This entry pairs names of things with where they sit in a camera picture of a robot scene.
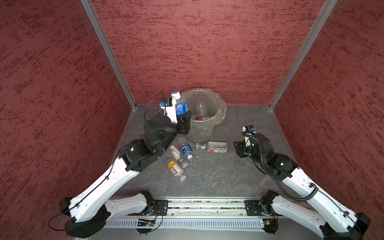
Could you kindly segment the Pocari Sweat blue bottle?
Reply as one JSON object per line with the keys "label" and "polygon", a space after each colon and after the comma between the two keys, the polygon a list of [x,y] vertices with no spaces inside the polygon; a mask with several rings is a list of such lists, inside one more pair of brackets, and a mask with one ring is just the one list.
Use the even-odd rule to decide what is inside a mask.
{"label": "Pocari Sweat blue bottle", "polygon": [[188,112],[188,103],[181,97],[179,91],[175,91],[171,93],[171,96],[176,100],[175,110],[176,116],[181,116]]}

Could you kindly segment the blue cap clear bottle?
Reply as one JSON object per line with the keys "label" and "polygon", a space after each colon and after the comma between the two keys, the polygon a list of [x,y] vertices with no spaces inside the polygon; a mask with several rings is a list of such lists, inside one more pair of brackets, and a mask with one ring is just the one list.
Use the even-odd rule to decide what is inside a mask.
{"label": "blue cap clear bottle", "polygon": [[197,103],[196,109],[197,109],[197,114],[199,115],[200,119],[205,120],[205,119],[210,117],[207,106],[204,102]]}

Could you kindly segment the blue label bottle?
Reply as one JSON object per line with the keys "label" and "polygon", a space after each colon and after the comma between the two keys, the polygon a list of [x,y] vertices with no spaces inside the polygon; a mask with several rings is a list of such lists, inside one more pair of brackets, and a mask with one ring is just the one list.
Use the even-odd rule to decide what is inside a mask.
{"label": "blue label bottle", "polygon": [[194,159],[193,150],[191,148],[190,143],[187,140],[183,140],[182,145],[181,145],[181,151],[182,151],[183,157],[186,160],[192,161]]}

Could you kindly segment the crane label clear bottle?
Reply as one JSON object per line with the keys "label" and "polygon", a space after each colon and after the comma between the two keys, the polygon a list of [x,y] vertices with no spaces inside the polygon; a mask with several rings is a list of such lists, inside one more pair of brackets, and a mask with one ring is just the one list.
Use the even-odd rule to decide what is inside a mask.
{"label": "crane label clear bottle", "polygon": [[182,156],[181,152],[175,146],[170,146],[170,151],[176,162],[182,167],[186,168],[188,166],[187,160]]}

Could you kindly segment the green band square bottle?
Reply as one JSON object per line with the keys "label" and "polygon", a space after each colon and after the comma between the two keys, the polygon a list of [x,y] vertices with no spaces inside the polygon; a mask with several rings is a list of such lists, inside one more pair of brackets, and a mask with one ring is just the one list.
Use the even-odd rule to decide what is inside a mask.
{"label": "green band square bottle", "polygon": [[205,150],[209,153],[226,154],[228,152],[227,142],[208,141],[206,143],[196,143],[197,150]]}

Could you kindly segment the yellow label tea bottle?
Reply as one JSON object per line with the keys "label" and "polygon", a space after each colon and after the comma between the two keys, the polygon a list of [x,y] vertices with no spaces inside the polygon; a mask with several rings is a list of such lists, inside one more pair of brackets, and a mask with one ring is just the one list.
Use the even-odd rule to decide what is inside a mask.
{"label": "yellow label tea bottle", "polygon": [[184,169],[175,161],[170,161],[168,163],[168,169],[180,180],[180,182],[184,182],[187,179]]}

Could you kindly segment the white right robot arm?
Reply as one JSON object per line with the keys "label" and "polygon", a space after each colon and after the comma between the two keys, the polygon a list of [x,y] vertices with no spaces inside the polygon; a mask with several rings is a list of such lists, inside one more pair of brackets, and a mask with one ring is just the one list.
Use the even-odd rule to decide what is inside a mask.
{"label": "white right robot arm", "polygon": [[240,158],[271,177],[284,193],[265,193],[259,201],[266,216],[281,215],[306,227],[323,240],[361,240],[371,219],[355,213],[319,187],[290,157],[275,153],[270,140],[250,130],[241,133],[242,142],[234,142]]}

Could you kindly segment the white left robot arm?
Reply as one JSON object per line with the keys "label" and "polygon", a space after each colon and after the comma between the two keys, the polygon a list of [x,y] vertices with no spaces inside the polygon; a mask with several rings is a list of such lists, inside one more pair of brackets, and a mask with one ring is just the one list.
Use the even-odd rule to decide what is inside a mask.
{"label": "white left robot arm", "polygon": [[108,170],[76,197],[60,201],[61,212],[70,217],[65,232],[70,237],[88,238],[100,231],[107,222],[127,215],[151,214],[156,200],[149,191],[118,200],[111,197],[125,183],[157,161],[178,134],[188,134],[191,111],[177,117],[173,123],[165,115],[155,115],[144,122],[144,135],[122,147]]}

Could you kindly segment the clear plastic bin liner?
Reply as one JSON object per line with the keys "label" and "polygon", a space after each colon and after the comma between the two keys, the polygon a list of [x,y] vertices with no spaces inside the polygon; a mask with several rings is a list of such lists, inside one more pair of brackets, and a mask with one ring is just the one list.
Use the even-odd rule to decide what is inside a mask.
{"label": "clear plastic bin liner", "polygon": [[227,104],[218,93],[210,89],[196,88],[182,92],[181,97],[187,101],[192,115],[197,115],[196,105],[199,102],[204,102],[209,112],[210,117],[206,120],[191,119],[191,130],[214,129],[225,119]]}

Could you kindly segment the grey mesh waste bin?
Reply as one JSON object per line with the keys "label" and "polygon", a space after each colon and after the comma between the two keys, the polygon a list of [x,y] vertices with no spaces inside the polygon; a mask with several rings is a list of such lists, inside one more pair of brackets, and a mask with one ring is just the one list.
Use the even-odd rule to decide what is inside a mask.
{"label": "grey mesh waste bin", "polygon": [[210,89],[192,89],[181,97],[187,101],[192,112],[191,128],[186,138],[191,143],[205,143],[213,136],[216,125],[224,121],[227,104],[221,96]]}

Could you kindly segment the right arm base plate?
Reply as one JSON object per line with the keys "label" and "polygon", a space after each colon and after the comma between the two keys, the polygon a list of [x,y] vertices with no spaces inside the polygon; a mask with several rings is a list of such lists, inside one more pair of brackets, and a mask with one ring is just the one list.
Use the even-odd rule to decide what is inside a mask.
{"label": "right arm base plate", "polygon": [[269,205],[265,201],[245,200],[244,203],[247,216],[270,216],[272,214]]}

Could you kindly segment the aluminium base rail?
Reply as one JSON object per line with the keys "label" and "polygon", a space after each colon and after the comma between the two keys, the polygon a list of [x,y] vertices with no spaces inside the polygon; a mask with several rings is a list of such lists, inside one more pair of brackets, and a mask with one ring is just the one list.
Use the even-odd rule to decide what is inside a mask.
{"label": "aluminium base rail", "polygon": [[247,216],[244,198],[165,198],[168,200],[168,212],[165,218],[170,219],[234,219],[234,218],[272,218],[274,215],[293,218],[300,217],[304,220],[322,219],[308,203],[296,203],[282,196],[277,196],[270,202],[265,201],[270,207],[270,216]]}

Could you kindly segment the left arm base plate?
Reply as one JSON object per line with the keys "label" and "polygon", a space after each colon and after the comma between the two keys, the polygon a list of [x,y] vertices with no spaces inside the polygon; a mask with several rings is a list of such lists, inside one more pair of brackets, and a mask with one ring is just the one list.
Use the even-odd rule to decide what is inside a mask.
{"label": "left arm base plate", "polygon": [[147,216],[166,216],[168,212],[168,200],[155,200],[149,205]]}

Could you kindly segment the left aluminium corner post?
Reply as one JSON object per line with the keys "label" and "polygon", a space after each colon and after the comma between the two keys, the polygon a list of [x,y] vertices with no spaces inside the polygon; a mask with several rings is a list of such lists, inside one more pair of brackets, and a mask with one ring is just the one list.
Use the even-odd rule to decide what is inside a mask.
{"label": "left aluminium corner post", "polygon": [[102,27],[102,24],[97,16],[96,10],[92,4],[92,1],[90,0],[81,0],[82,6],[88,16],[88,19],[91,22],[91,25],[99,39],[99,42],[101,43],[104,52],[109,60],[109,63],[114,70],[114,73],[126,95],[127,100],[129,101],[129,104],[131,108],[135,111],[137,109],[137,103],[133,97],[133,94],[128,86],[127,80],[123,74],[123,71],[118,63],[118,60],[113,52],[113,49],[108,41],[108,38],[105,34],[105,31]]}

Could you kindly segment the right aluminium corner post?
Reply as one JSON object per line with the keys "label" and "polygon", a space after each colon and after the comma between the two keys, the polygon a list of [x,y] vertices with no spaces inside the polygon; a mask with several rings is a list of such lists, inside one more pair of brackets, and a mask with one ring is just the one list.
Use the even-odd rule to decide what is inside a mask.
{"label": "right aluminium corner post", "polygon": [[302,61],[304,60],[305,56],[307,55],[308,51],[310,50],[311,46],[315,42],[318,34],[320,33],[321,29],[323,28],[324,24],[326,23],[328,17],[332,13],[332,11],[333,11],[333,9],[337,3],[338,3],[338,0],[326,0],[324,2],[318,16],[316,17],[316,19],[315,19],[311,29],[309,30],[303,44],[301,45],[294,61],[292,62],[290,68],[288,69],[280,87],[278,88],[276,94],[274,95],[272,101],[269,104],[269,110],[271,112],[274,111],[280,98],[283,96],[284,91],[288,87],[289,83],[291,82],[296,71],[298,70],[299,66],[301,65]]}

